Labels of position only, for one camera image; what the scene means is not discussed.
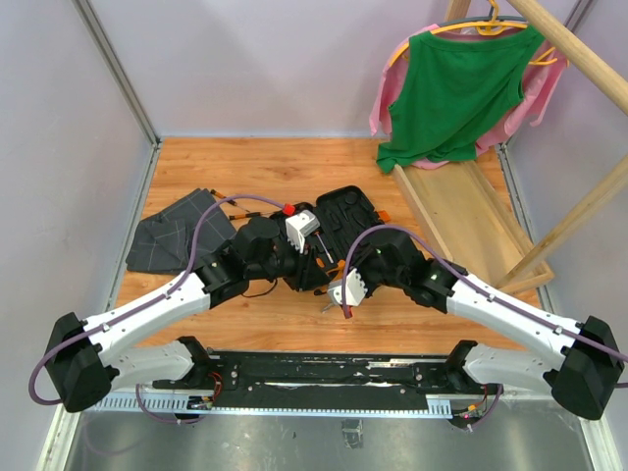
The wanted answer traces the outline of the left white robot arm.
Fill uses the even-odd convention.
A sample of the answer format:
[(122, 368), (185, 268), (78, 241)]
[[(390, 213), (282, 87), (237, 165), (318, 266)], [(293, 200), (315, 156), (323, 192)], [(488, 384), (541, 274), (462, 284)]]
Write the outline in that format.
[(192, 255), (182, 273), (147, 295), (83, 320), (75, 313), (60, 317), (40, 362), (58, 403), (76, 413), (114, 390), (155, 380), (203, 386), (210, 364), (197, 340), (182, 338), (157, 348), (140, 342), (245, 294), (253, 281), (300, 280), (317, 266), (307, 239), (320, 227), (309, 209), (256, 216), (215, 252)]

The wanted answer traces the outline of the orange-handled screwdriver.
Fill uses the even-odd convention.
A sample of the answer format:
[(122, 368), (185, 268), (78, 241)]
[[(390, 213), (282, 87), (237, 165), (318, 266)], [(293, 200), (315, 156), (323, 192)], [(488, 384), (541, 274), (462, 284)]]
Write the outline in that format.
[(317, 266), (325, 273), (337, 272), (343, 269), (344, 261), (330, 262), (329, 260), (323, 260), (321, 257), (316, 258)]

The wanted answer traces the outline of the black-handled screwdriver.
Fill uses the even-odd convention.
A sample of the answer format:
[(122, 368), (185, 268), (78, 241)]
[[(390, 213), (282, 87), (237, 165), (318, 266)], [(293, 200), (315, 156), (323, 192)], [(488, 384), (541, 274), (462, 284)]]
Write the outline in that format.
[(326, 256), (328, 257), (328, 259), (330, 261), (330, 263), (334, 263), (334, 259), (333, 259), (332, 255), (331, 255), (331, 252), (329, 251), (329, 249), (328, 249), (327, 245), (325, 244), (325, 242), (323, 242), (323, 239), (320, 236), (320, 233), (316, 232), (315, 235), (319, 239), (319, 241), (320, 241), (320, 243), (321, 243), (321, 245), (322, 245), (322, 247), (323, 247), (323, 249), (324, 249), (324, 251), (326, 253)]

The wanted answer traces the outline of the black plastic tool case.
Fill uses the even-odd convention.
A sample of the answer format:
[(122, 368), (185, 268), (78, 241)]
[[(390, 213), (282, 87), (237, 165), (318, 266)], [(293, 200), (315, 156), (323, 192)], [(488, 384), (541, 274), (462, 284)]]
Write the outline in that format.
[[(376, 209), (362, 189), (355, 185), (327, 192), (319, 196), (313, 204), (300, 202), (294, 205), (296, 214), (304, 210), (310, 211), (319, 222), (319, 227), (314, 233), (305, 238), (304, 251), (313, 248), (317, 257), (329, 260), (315, 235), (316, 232), (319, 232), (323, 242), (331, 252), (334, 262), (344, 261), (350, 246), (361, 233), (391, 220), (387, 211)], [(339, 275), (340, 271), (328, 273), (329, 282)], [(294, 290), (311, 291), (316, 289)]]

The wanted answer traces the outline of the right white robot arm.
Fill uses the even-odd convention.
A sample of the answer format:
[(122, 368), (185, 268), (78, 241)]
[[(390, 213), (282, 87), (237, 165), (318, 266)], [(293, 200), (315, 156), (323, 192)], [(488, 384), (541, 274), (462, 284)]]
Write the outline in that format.
[(328, 296), (345, 317), (381, 286), (398, 288), (416, 304), (465, 318), (522, 345), (514, 351), (463, 340), (445, 366), (445, 382), (465, 393), (496, 384), (548, 393), (567, 411), (599, 420), (627, 362), (610, 325), (561, 317), (508, 295), (444, 260), (411, 231), (380, 225), (357, 237)]

